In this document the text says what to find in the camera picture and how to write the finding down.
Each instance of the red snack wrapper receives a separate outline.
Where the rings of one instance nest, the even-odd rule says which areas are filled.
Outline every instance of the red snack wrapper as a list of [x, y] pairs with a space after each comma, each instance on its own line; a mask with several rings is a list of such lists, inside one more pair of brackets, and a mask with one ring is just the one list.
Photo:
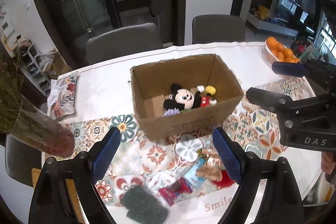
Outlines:
[[184, 178], [180, 178], [169, 187], [159, 189], [158, 192], [167, 201], [169, 206], [172, 206], [179, 195], [182, 193], [191, 194], [193, 190]]
[[222, 180], [221, 181], [212, 181], [212, 183], [216, 186], [219, 186], [221, 188], [227, 188], [230, 187], [232, 184], [235, 183], [234, 180], [230, 179], [229, 175], [227, 174], [226, 170], [222, 170]]

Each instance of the patterned table runner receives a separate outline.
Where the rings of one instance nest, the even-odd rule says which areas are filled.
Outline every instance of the patterned table runner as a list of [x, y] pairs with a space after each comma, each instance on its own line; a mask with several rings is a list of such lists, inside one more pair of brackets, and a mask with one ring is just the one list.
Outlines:
[[[284, 79], [258, 88], [290, 95], [293, 100], [313, 97], [308, 82], [301, 78]], [[157, 194], [159, 188], [174, 182], [196, 161], [199, 148], [213, 146], [211, 128], [152, 142], [139, 128], [132, 114], [68, 123], [65, 126], [75, 137], [75, 150], [69, 159], [80, 151], [88, 151], [105, 136], [110, 127], [119, 128], [121, 144], [105, 177], [96, 183], [96, 189], [107, 206], [122, 206], [121, 197], [135, 184], [145, 185]], [[252, 105], [246, 97], [223, 123], [223, 128], [245, 151], [253, 151], [263, 159], [276, 160], [286, 149], [279, 142], [276, 115]], [[206, 180], [201, 189], [190, 195], [181, 195], [178, 201], [197, 198], [219, 189]]]

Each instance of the white tablecloth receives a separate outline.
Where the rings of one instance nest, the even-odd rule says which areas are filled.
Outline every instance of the white tablecloth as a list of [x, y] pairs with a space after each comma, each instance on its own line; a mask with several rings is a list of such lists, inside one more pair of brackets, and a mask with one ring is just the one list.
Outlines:
[[[108, 60], [78, 70], [75, 107], [77, 114], [61, 123], [71, 123], [134, 113], [131, 91], [130, 68], [160, 60], [181, 58], [198, 54], [217, 54], [241, 81], [243, 90], [252, 86], [281, 79], [272, 72], [261, 56], [264, 42], [211, 43], [184, 47], [169, 47]], [[301, 197], [304, 198], [321, 173], [320, 152], [288, 148], [284, 153], [297, 180]], [[261, 183], [257, 198], [246, 223], [251, 223], [258, 211], [265, 183]], [[236, 186], [222, 189], [197, 199], [177, 203], [171, 207], [167, 223], [217, 223], [227, 205], [221, 200], [233, 197]], [[127, 210], [108, 207], [117, 223], [135, 223], [126, 218]]]

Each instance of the window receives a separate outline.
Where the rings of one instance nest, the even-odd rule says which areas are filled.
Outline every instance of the window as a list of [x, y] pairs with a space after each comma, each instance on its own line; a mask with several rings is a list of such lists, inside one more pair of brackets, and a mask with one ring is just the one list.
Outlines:
[[322, 43], [324, 43], [328, 47], [333, 56], [336, 58], [336, 47], [335, 47], [336, 39], [333, 37], [333, 34], [331, 32], [330, 26], [326, 18], [322, 24], [322, 30], [320, 35], [323, 37]]

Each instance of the cardboard box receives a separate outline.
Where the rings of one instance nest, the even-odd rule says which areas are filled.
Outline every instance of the cardboard box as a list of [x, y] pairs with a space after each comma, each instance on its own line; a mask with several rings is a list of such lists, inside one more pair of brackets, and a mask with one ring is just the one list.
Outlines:
[[72, 68], [63, 61], [60, 53], [58, 52], [54, 54], [53, 62], [47, 72], [49, 77], [51, 79], [57, 80], [60, 75], [70, 71], [72, 71]]
[[[231, 70], [213, 54], [136, 66], [131, 68], [131, 79], [135, 117], [151, 140], [222, 125], [244, 95]], [[172, 83], [191, 91], [199, 85], [212, 85], [217, 104], [162, 117]]]

